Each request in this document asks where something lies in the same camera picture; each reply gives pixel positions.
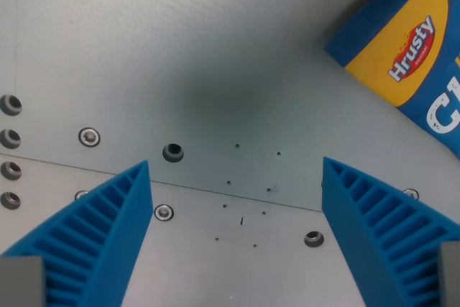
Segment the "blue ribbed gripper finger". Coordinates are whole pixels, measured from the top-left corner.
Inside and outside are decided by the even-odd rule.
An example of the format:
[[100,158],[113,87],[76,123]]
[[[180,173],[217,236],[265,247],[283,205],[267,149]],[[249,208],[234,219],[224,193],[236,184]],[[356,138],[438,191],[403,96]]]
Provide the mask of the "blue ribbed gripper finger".
[[366,306],[439,306],[438,253],[459,225],[353,167],[323,159],[322,210]]
[[68,204],[3,256],[43,259],[47,306],[120,306],[152,215],[143,161]]

